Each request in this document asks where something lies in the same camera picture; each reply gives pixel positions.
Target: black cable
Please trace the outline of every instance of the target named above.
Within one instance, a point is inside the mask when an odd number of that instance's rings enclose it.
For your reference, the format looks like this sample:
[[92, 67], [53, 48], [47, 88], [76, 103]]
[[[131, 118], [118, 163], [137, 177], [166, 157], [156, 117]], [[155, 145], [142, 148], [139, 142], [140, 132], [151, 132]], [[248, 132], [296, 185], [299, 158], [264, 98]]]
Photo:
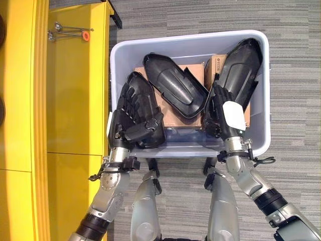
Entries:
[[259, 164], [272, 164], [276, 161], [276, 159], [274, 157], [268, 157], [260, 160], [256, 157], [252, 161], [255, 162], [254, 167], [256, 167]]

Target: robotic hand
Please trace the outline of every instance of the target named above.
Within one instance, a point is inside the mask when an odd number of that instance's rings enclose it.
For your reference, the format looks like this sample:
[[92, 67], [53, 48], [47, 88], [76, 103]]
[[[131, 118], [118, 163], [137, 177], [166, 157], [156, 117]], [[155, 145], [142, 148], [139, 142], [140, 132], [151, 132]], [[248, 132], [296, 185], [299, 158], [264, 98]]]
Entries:
[[320, 231], [255, 169], [260, 163], [266, 164], [266, 160], [253, 158], [251, 140], [242, 138], [245, 131], [242, 106], [233, 102], [234, 96], [226, 88], [217, 84], [213, 88], [212, 111], [219, 120], [217, 133], [225, 143], [225, 150], [218, 155], [218, 160], [226, 163], [239, 187], [266, 215], [270, 225], [278, 228], [274, 234], [276, 240], [321, 240]]
[[163, 114], [154, 111], [152, 114], [140, 116], [142, 97], [154, 100], [152, 88], [136, 91], [131, 81], [141, 81], [138, 75], [128, 79], [122, 88], [117, 109], [112, 114], [108, 141], [110, 155], [103, 159], [98, 174], [89, 178], [100, 179], [100, 187], [78, 229], [69, 241], [100, 241], [123, 203], [124, 192], [129, 186], [129, 171], [138, 170], [140, 162], [131, 157], [130, 152], [137, 142], [150, 141], [150, 137], [159, 129], [163, 129]]

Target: yellow shelf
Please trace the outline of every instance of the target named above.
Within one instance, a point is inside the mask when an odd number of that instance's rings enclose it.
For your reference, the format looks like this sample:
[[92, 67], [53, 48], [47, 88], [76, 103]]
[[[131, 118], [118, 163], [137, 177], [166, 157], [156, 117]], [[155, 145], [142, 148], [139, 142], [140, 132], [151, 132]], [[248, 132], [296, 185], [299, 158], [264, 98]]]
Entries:
[[[113, 13], [109, 3], [49, 11], [49, 0], [0, 1], [7, 26], [0, 48], [0, 97], [6, 106], [0, 127], [3, 240], [64, 240], [98, 189], [87, 178], [107, 155]], [[94, 32], [89, 42], [52, 43], [47, 30], [53, 21]]]

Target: sticker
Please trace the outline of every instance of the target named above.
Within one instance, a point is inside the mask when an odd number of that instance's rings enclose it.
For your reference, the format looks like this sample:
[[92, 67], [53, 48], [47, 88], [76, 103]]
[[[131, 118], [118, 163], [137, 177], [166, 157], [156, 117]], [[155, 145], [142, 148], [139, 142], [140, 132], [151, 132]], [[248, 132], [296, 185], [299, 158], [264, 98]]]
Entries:
[[110, 130], [111, 119], [112, 119], [112, 112], [110, 112], [109, 116], [108, 116], [107, 129], [106, 129], [107, 138], [108, 138], [108, 134], [109, 134], [109, 130]]
[[240, 104], [227, 101], [223, 104], [225, 121], [229, 127], [245, 131], [245, 117], [243, 108]]

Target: black plastic cover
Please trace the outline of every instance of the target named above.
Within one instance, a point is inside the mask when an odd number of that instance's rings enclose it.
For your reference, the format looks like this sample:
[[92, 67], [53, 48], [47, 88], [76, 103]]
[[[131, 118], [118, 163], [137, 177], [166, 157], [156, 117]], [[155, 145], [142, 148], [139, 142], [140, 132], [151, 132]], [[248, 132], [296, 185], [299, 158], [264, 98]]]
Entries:
[[167, 56], [150, 53], [143, 64], [150, 83], [185, 118], [193, 118], [205, 107], [207, 89], [186, 68], [184, 71]]
[[258, 84], [255, 81], [262, 64], [262, 53], [259, 43], [253, 39], [240, 42], [228, 55], [221, 74], [216, 74], [205, 106], [202, 125], [206, 133], [220, 137], [218, 115], [214, 110], [214, 84], [227, 89], [245, 111], [250, 98]]
[[256, 74], [262, 64], [262, 53], [257, 40], [250, 38], [240, 42], [226, 57], [216, 83], [235, 97], [245, 111], [257, 86]]
[[156, 148], [164, 143], [165, 132], [163, 114], [157, 105], [154, 88], [138, 72], [132, 72], [128, 77], [127, 83], [135, 90], [135, 95], [137, 96], [136, 102], [139, 104], [137, 112], [140, 121], [144, 123], [141, 133], [153, 132], [152, 135], [137, 143], [141, 148]]

